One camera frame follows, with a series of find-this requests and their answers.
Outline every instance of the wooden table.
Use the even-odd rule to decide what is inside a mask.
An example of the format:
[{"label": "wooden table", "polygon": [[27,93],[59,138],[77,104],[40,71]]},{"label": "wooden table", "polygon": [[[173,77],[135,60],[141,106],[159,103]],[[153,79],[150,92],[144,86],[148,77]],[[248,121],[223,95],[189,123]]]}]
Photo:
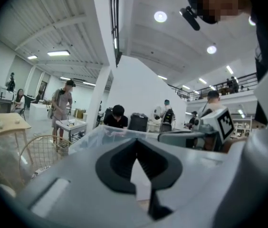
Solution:
[{"label": "wooden table", "polygon": [[[0,121],[3,122],[3,128],[0,129],[0,136],[6,135],[6,134],[15,134],[16,143],[18,152],[19,150],[19,143],[17,139],[17,133],[22,133],[24,138],[25,145],[28,144],[27,138],[26,138],[26,129],[31,128],[31,126],[18,114],[18,113],[0,113]],[[32,157],[30,155],[29,148],[27,148],[30,161],[33,163]]]}]

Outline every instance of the railing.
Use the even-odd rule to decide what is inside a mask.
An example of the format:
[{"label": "railing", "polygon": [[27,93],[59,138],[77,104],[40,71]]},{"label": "railing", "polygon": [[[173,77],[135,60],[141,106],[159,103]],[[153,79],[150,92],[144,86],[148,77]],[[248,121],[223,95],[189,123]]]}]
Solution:
[{"label": "railing", "polygon": [[[212,85],[215,90],[219,92],[220,95],[235,94],[242,91],[255,89],[258,85],[257,73],[249,74],[246,76],[236,78],[238,83],[238,88],[233,85],[232,80],[229,82],[225,81],[216,85]],[[188,93],[188,101],[201,100],[207,98],[207,94],[213,88],[207,87],[200,90],[195,90]]]},{"label": "railing", "polygon": [[174,87],[172,85],[168,85],[170,86],[170,88],[172,90],[175,91],[175,93],[183,100],[187,101],[188,100],[188,96],[189,96],[189,92],[187,91],[184,91],[183,89],[180,89],[180,88],[177,88],[177,87]]},{"label": "railing", "polygon": [[110,0],[110,7],[111,7],[111,26],[112,26],[112,38],[113,38],[113,46],[115,52],[115,59],[116,59],[116,67],[120,61],[122,52],[119,50],[119,0]]}]

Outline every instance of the baseball cap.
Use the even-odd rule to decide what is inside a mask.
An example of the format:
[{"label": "baseball cap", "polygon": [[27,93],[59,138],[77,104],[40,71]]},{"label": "baseball cap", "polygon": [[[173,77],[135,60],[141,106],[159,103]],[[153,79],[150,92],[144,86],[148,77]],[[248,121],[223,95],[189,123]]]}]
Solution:
[{"label": "baseball cap", "polygon": [[74,81],[73,80],[68,80],[67,82],[66,82],[66,85],[67,86],[72,86],[72,87],[76,87],[76,84],[74,83]]},{"label": "baseball cap", "polygon": [[220,94],[216,90],[210,90],[207,95],[209,99],[219,98],[219,96]]},{"label": "baseball cap", "polygon": [[215,21],[214,16],[209,15],[209,11],[206,9],[203,9],[202,7],[202,0],[188,0],[190,6],[192,7],[194,12],[198,17],[200,17],[204,22],[208,24],[215,24],[217,21]]}]

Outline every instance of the woman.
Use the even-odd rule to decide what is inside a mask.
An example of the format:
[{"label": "woman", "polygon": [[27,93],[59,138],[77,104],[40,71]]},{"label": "woman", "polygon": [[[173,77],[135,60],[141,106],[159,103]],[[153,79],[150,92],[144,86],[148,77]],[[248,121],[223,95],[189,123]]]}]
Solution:
[{"label": "woman", "polygon": [[17,92],[17,97],[16,100],[14,102],[15,104],[15,108],[11,110],[11,112],[16,112],[18,114],[20,114],[21,110],[24,108],[24,95],[23,95],[23,89],[19,89]]}]

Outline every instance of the shorts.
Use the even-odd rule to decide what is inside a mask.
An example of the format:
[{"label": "shorts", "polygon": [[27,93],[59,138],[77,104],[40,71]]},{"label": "shorts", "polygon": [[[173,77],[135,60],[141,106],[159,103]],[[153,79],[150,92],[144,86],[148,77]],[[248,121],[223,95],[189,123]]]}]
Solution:
[{"label": "shorts", "polygon": [[53,118],[52,118],[52,127],[54,128],[59,128],[59,126],[56,124],[56,121],[61,121],[61,120],[66,120],[67,119],[67,114],[64,114],[64,115],[60,115],[60,114],[55,114],[53,115]]}]

